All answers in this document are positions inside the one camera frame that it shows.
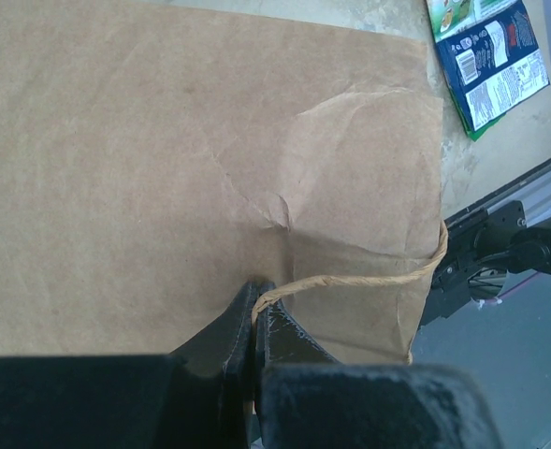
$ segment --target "jute string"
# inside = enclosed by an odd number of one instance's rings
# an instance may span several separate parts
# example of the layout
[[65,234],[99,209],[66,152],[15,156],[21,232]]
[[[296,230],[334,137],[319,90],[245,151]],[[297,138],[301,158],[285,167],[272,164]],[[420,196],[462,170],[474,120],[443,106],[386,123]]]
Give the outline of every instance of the jute string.
[[440,227],[440,243],[435,254],[429,259],[426,265],[408,274],[399,276],[312,276],[299,281],[275,288],[262,295],[254,304],[252,313],[252,324],[255,330],[258,314],[268,306],[275,304],[282,297],[295,295],[296,293],[309,290],[314,287],[330,287],[334,285],[345,285],[354,287],[387,287],[390,285],[404,285],[417,281],[432,273],[440,264],[447,253],[447,227],[442,221]]

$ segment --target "blue package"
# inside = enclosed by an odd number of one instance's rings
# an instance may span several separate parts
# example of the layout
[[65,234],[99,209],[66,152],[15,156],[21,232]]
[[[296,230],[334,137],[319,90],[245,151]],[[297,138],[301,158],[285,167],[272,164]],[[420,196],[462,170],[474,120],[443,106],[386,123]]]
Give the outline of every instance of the blue package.
[[549,85],[529,14],[518,0],[437,43],[467,132],[475,132]]

